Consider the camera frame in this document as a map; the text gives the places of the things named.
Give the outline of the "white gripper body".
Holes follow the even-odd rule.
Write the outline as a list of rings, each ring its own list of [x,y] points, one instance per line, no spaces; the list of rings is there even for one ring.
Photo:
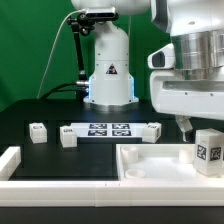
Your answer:
[[[159,113],[224,120],[224,70],[215,70],[208,80],[184,80],[180,72],[156,70],[150,95]]]

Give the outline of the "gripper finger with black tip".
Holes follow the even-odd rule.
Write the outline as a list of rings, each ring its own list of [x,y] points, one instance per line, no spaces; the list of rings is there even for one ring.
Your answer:
[[[175,120],[179,126],[184,142],[192,141],[193,127],[188,116],[176,115]]]

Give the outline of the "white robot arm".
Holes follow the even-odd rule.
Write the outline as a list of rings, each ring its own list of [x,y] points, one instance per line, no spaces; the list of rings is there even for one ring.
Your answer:
[[[122,109],[138,99],[129,64],[148,65],[154,109],[224,120],[224,0],[71,0],[95,29],[84,103]]]

